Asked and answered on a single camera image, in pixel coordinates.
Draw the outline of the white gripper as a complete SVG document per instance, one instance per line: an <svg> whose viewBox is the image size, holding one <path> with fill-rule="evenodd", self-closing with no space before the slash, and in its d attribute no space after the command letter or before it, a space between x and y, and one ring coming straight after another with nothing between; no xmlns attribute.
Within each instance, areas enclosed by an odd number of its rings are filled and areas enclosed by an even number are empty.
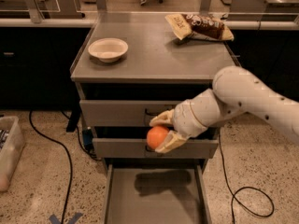
<svg viewBox="0 0 299 224"><path fill-rule="evenodd" d="M150 120L149 126L171 125L176 131L170 131L163 142L155 148L157 153L168 153L181 147L187 138L197 137L204 133L207 127L197 120L192 111L192 102L186 100L178 104L175 109L166 110Z"/></svg>

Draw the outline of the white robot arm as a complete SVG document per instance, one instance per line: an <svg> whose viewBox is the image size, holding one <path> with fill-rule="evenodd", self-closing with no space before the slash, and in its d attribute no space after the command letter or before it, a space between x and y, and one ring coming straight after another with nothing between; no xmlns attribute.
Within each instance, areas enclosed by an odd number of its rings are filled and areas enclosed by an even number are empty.
<svg viewBox="0 0 299 224"><path fill-rule="evenodd" d="M155 151L167 153L207 128L246 112L265 120L295 144L299 143L299 103L274 92L250 71L227 66L214 76L210 89L150 121L151 127L173 127Z"/></svg>

